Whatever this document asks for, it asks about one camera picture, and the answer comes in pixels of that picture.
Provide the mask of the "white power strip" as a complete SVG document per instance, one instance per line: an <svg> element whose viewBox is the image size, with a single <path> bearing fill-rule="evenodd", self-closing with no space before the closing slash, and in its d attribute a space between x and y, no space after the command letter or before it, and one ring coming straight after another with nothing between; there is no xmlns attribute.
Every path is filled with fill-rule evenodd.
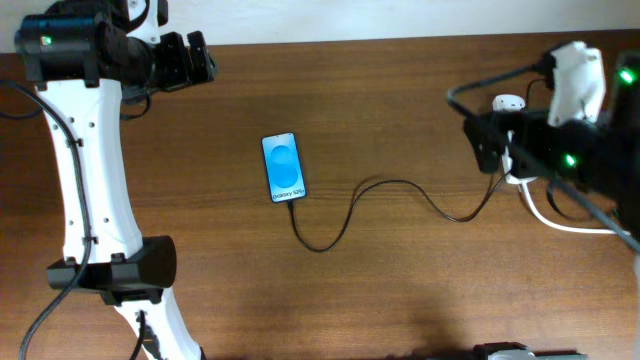
<svg viewBox="0 0 640 360"><path fill-rule="evenodd" d="M517 95L502 94L496 96L492 101L492 108L497 112L515 112L523 110L526 103L525 100ZM511 185L523 185L536 180L536 177L519 178L511 174L513 167L513 159L510 157L509 150L506 149L501 157L503 170L506 175L506 182Z"/></svg>

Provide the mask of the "blue Galaxy smartphone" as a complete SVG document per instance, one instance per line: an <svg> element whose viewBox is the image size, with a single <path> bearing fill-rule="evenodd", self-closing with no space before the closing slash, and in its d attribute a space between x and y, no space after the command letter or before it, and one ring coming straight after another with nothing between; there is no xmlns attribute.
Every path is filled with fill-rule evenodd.
<svg viewBox="0 0 640 360"><path fill-rule="evenodd" d="M261 140L270 198L282 203L307 195L300 156L293 133L282 133Z"/></svg>

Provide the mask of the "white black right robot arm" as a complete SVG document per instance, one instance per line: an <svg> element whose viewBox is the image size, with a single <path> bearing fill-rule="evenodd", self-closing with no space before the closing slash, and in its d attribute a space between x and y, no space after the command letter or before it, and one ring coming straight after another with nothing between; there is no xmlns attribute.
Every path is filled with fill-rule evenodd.
<svg viewBox="0 0 640 360"><path fill-rule="evenodd" d="M548 108L483 114L458 101L463 92L535 72L553 93ZM464 117L463 130L483 173L503 169L516 179L545 177L639 249L639 54L620 54L614 82L605 80L601 52L574 41L530 65L460 85L448 105Z"/></svg>

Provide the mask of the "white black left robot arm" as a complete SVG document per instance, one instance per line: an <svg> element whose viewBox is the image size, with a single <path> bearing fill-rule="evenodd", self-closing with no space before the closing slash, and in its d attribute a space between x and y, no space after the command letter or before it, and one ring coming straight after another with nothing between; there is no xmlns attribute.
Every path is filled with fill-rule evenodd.
<svg viewBox="0 0 640 360"><path fill-rule="evenodd" d="M59 1L26 16L15 47L23 91L45 113L61 185L65 238L47 279L60 297L93 293L134 330L151 359L201 359L177 305L176 248L141 234L121 146L123 105L211 82L216 64L200 32L165 32L164 1Z"/></svg>

